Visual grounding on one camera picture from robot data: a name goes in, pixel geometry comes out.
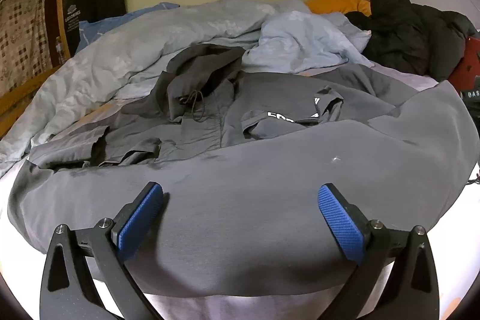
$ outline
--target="black puffer jacket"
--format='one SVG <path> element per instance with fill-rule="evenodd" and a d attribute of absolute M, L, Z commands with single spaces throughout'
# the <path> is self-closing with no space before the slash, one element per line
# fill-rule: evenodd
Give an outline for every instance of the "black puffer jacket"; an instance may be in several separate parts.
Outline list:
<path fill-rule="evenodd" d="M 354 11 L 346 16 L 355 26 L 372 31 L 363 54 L 385 67 L 447 79 L 475 36 L 470 20 L 454 11 L 440 11 L 409 0 L 370 0 L 371 16 Z"/>

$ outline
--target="bed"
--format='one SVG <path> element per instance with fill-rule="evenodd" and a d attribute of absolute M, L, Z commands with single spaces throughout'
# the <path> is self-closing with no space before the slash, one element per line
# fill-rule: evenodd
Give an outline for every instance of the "bed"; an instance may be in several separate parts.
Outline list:
<path fill-rule="evenodd" d="M 129 7 L 129 10 L 151 5 L 148 2 L 150 0 L 130 0 L 132 6 Z M 375 64 L 373 68 L 419 91 L 436 85 L 436 82 L 428 77 L 402 74 L 384 68 L 379 64 Z M 310 68 L 301 74 L 310 76 L 331 69 Z M 109 117 L 124 104 L 140 98 L 144 93 L 140 92 L 138 94 L 140 95 L 135 96 L 135 93 L 126 91 L 123 96 L 121 94 L 117 95 L 117 99 L 110 100 L 98 109 L 90 107 L 90 110 L 94 110 L 92 113 L 82 116 L 75 124 L 63 129 L 55 139 L 68 135 L 83 124 L 94 123 Z M 0 214 L 0 271 L 21 305 L 33 319 L 37 319 L 39 317 L 39 285 L 45 255 L 32 248 L 22 238 L 11 225 L 6 213 L 8 195 L 22 164 L 23 160 L 17 162 L 8 174 L 0 180 L 0 187 L 3 190 Z M 478 171 L 479 167 L 477 165 L 472 171 L 471 178 L 475 178 Z M 434 251 L 440 287 L 440 319 L 447 318 L 454 310 L 480 270 L 480 217 L 477 217 L 480 215 L 478 213 L 480 205 L 479 190 L 480 185 L 478 184 L 466 186 L 454 205 L 428 233 Z M 462 221 L 461 230 L 458 229 L 458 221 Z M 382 277 L 379 279 L 363 313 L 369 312 L 375 306 L 390 269 L 390 266 L 384 269 Z M 106 286 L 100 281 L 95 281 L 95 285 L 106 308 L 120 315 Z M 209 318 L 220 320 L 228 316 L 236 319 L 263 318 L 274 320 L 280 316 L 285 316 L 286 313 L 289 318 L 307 319 L 318 317 L 339 291 L 339 288 L 340 286 L 335 286 L 317 293 L 296 296 L 169 298 L 147 295 L 147 297 L 166 319 Z"/>

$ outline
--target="orange pillow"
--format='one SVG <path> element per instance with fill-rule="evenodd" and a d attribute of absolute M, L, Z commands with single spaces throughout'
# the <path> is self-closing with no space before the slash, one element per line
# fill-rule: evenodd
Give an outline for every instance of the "orange pillow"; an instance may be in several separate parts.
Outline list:
<path fill-rule="evenodd" d="M 370 2 L 365 0 L 309 0 L 305 3 L 314 14 L 328 14 L 334 11 L 345 14 L 349 11 L 361 11 L 366 16 L 371 15 Z"/>

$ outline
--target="metal screw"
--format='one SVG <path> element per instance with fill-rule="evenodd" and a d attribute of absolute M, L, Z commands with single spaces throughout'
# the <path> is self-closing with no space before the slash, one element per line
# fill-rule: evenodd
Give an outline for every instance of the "metal screw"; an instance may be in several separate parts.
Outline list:
<path fill-rule="evenodd" d="M 381 222 L 380 220 L 371 220 L 370 225 L 372 226 L 373 229 L 383 228 L 383 222 Z"/>
<path fill-rule="evenodd" d="M 110 226 L 110 224 L 112 224 L 112 219 L 109 219 L 108 217 L 105 217 L 104 219 L 101 219 L 99 222 L 98 222 L 98 226 L 100 228 L 107 228 Z"/>
<path fill-rule="evenodd" d="M 60 224 L 57 228 L 55 228 L 55 233 L 62 234 L 63 232 L 65 232 L 66 229 L 67 229 L 66 224 Z"/>
<path fill-rule="evenodd" d="M 415 233 L 417 235 L 424 235 L 426 234 L 427 232 L 425 231 L 425 228 L 423 228 L 422 226 L 415 226 L 415 228 L 413 228 L 413 230 L 415 231 Z"/>

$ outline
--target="red object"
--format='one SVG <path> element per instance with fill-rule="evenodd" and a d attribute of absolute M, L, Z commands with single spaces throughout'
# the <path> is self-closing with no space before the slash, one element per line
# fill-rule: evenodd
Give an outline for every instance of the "red object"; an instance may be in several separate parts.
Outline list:
<path fill-rule="evenodd" d="M 475 77 L 480 75 L 480 40 L 469 37 L 465 45 L 465 54 L 455 67 L 448 81 L 458 92 L 472 90 Z"/>

